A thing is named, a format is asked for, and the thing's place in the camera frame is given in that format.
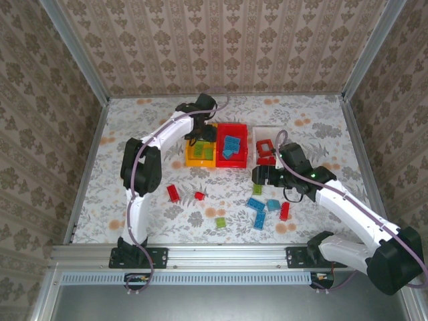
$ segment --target blue lego brick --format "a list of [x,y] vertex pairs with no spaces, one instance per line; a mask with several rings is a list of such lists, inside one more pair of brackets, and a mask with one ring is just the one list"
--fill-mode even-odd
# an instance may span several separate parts
[[239,153],[239,145],[233,144],[232,142],[225,142],[225,150],[231,150],[234,154]]
[[225,143],[226,142],[231,142],[232,144],[239,145],[241,143],[241,139],[233,137],[233,136],[226,136],[225,137]]
[[259,212],[263,211],[265,208],[265,205],[262,202],[259,202],[257,199],[254,199],[252,197],[249,198],[247,206]]
[[226,158],[226,159],[231,158],[231,157],[232,157],[232,154],[233,154],[233,152],[232,152],[231,150],[227,150],[227,149],[225,149],[225,150],[223,151],[223,157],[224,157],[224,158]]
[[266,205],[269,212],[281,209],[281,204],[277,199],[270,199],[269,201],[267,201]]
[[263,229],[263,225],[265,223],[266,214],[264,212],[257,212],[254,221],[254,228],[259,229],[260,231]]

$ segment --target floral tablecloth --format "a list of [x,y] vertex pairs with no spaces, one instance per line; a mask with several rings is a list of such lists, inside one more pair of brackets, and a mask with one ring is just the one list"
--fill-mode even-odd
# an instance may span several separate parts
[[[216,97],[218,103],[225,97]],[[126,197],[120,179],[120,165],[126,141],[142,138],[165,122],[182,102],[196,97],[113,99],[74,243],[115,243],[124,226]],[[338,96],[234,96],[227,109],[212,122],[240,122],[248,125],[246,169],[207,169],[185,166],[185,141],[180,139],[163,158],[163,179],[152,194],[149,217],[150,243],[300,243],[329,230],[350,240],[356,236],[337,217],[304,198],[292,204],[290,219],[281,222],[279,212],[266,215],[263,231],[253,228],[255,211],[245,206],[253,183],[253,126],[285,128],[299,143],[312,166],[324,165],[333,171],[361,201],[368,204],[361,173],[340,107]],[[174,184],[179,203],[171,203],[167,186]],[[195,192],[205,200],[194,198]],[[297,197],[295,191],[287,192]],[[282,189],[263,187],[254,198],[284,201]],[[226,227],[216,228],[215,218],[224,217]]]

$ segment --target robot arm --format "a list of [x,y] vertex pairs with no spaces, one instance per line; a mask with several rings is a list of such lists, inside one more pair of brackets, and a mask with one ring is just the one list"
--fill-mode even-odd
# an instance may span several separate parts
[[[279,152],[284,162],[298,174],[346,193],[346,197],[356,201],[364,210],[378,219],[383,224],[382,227],[387,227],[402,239],[423,260],[421,237],[414,229],[411,227],[400,229],[395,224],[378,216],[351,195],[343,184],[337,181],[336,176],[325,167],[313,169],[300,145],[296,143],[287,144],[282,146]],[[278,166],[255,167],[252,172],[252,180],[259,185],[267,183],[285,189],[296,188],[299,194],[308,196],[313,202],[335,214],[364,243],[349,242],[325,231],[308,242],[306,261],[313,261],[315,264],[319,261],[335,261],[350,266],[366,274],[380,291],[390,295],[422,272],[419,264],[391,235],[376,225],[350,201],[330,189],[303,181],[289,173],[285,168]]]
[[[184,112],[175,112],[170,121],[174,121],[180,115],[185,114]],[[166,121],[163,126],[168,126],[169,121]],[[156,138],[154,138],[147,146],[147,148],[155,148],[153,150],[158,150],[155,154],[160,157],[164,154],[172,145],[174,145],[178,139],[184,137],[184,135],[189,134],[193,130],[193,118],[191,116],[182,117],[180,120],[176,121],[172,126],[166,127]],[[141,139],[141,143],[145,143],[150,137],[153,137],[155,132],[145,136]],[[148,184],[156,187],[160,183],[162,178],[161,168],[160,168],[160,159],[153,156],[152,162],[158,163],[158,166],[151,167],[150,176],[152,179],[148,180]],[[139,244],[142,244],[147,238],[147,225],[148,225],[148,211],[150,210],[150,196],[155,188],[150,188],[148,193],[145,193],[144,196],[140,196],[141,193],[135,198],[132,207],[130,208],[130,223],[132,226],[132,234]],[[126,206],[128,206],[131,201],[131,190],[128,187],[126,189]],[[125,227],[122,233],[122,238],[125,242],[133,244],[129,232],[127,220],[125,220]]]
[[[193,104],[181,104],[175,109],[175,113],[160,128],[142,139],[131,138],[125,146],[120,177],[126,188],[127,208],[130,202],[130,225],[132,235],[143,247],[147,244],[148,213],[150,211],[150,195],[159,186],[162,179],[161,155],[164,154],[174,143],[183,136],[192,141],[205,140],[215,142],[217,139],[217,129],[206,124],[212,117],[209,115],[215,112],[216,101],[206,95],[201,94]],[[134,166],[138,151],[145,142],[151,141],[142,151],[136,166],[134,177],[135,198],[132,199],[131,180],[132,168]],[[120,265],[125,267],[124,262],[133,262],[135,266],[140,266],[145,260],[128,232],[127,220],[122,236],[118,239],[118,247],[112,250],[110,266]]]

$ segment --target red tray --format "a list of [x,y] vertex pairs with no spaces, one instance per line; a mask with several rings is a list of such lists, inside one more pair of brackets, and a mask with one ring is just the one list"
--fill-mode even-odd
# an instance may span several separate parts
[[[223,147],[225,137],[233,136],[241,139],[239,142],[239,153],[233,154],[230,159],[223,157]],[[239,169],[247,168],[247,125],[244,124],[219,124],[217,127],[217,146],[215,151],[216,167],[235,167]]]

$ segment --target wall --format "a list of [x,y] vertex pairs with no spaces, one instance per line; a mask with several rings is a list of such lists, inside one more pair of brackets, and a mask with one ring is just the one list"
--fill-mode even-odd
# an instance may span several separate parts
[[61,244],[100,114],[37,1],[0,1],[0,320],[24,320]]
[[407,1],[351,105],[390,219],[428,255],[428,2]]
[[60,0],[111,96],[340,92],[385,0]]

